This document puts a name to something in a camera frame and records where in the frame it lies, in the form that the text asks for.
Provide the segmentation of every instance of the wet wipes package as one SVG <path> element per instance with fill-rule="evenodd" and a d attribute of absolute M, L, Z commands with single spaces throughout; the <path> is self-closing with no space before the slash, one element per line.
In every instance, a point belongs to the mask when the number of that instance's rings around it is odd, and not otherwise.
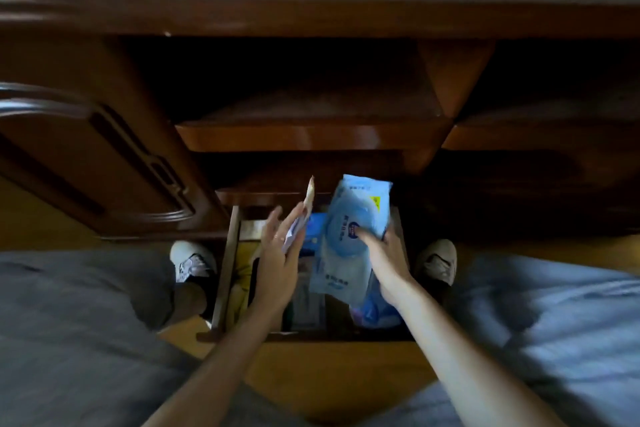
<path fill-rule="evenodd" d="M 360 306 L 369 289 L 369 249 L 356 236 L 358 227 L 381 238 L 389 221 L 391 183 L 345 174 L 333 194 L 324 221 L 311 292 L 331 294 Z"/>

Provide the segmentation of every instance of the white sneaker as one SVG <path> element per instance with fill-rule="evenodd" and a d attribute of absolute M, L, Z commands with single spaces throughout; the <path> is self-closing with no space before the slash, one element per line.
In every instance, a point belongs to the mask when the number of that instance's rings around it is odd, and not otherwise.
<path fill-rule="evenodd" d="M 451 240 L 436 240 L 418 254 L 413 276 L 418 278 L 420 275 L 426 275 L 452 286 L 457 269 L 456 246 Z"/>
<path fill-rule="evenodd" d="M 175 266 L 176 282 L 185 282 L 190 276 L 210 277 L 218 273 L 213 254 L 199 243 L 177 241 L 171 247 L 169 258 Z"/>

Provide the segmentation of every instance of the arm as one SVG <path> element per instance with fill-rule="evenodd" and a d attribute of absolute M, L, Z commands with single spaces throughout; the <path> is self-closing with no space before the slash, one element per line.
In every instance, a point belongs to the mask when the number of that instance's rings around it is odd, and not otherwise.
<path fill-rule="evenodd" d="M 393 229 L 385 241 L 364 230 L 382 293 L 402 315 L 468 427 L 562 427 L 554 411 L 469 339 L 411 277 Z"/>
<path fill-rule="evenodd" d="M 282 317 L 296 288 L 304 230 L 286 257 L 282 244 L 293 221 L 303 213 L 303 205 L 299 203 L 279 224 L 281 212 L 278 207 L 271 213 L 262 232 L 255 297 L 246 314 L 143 427 L 204 427 L 222 422 L 251 359 L 269 334 L 270 325 Z"/>

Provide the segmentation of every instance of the forearm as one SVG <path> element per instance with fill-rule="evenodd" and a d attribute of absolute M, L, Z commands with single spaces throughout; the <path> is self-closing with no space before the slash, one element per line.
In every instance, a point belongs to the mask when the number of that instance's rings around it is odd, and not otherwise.
<path fill-rule="evenodd" d="M 472 342 L 415 282 L 398 309 L 462 422 L 476 426 L 563 426 L 553 410 Z"/>
<path fill-rule="evenodd" d="M 268 309 L 250 307 L 233 331 L 204 359 L 196 373 L 143 427 L 219 425 L 251 359 L 267 337 L 273 317 Z"/>

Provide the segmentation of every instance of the hand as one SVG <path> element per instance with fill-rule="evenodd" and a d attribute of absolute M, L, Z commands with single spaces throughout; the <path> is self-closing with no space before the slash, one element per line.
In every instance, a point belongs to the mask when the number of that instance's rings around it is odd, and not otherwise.
<path fill-rule="evenodd" d="M 300 202 L 282 223 L 278 221 L 282 213 L 280 206 L 269 214 L 262 229 L 262 253 L 258 263 L 252 306 L 256 305 L 270 310 L 275 315 L 282 315 L 284 308 L 291 301 L 298 281 L 298 257 L 305 240 L 306 227 L 300 230 L 286 257 L 282 253 L 282 245 L 291 225 L 296 218 L 303 216 L 304 212 L 304 204 Z"/>
<path fill-rule="evenodd" d="M 356 235 L 369 247 L 371 267 L 380 281 L 382 297 L 397 309 L 404 286 L 413 282 L 413 277 L 393 223 L 389 222 L 382 241 L 362 228 L 356 229 Z"/>

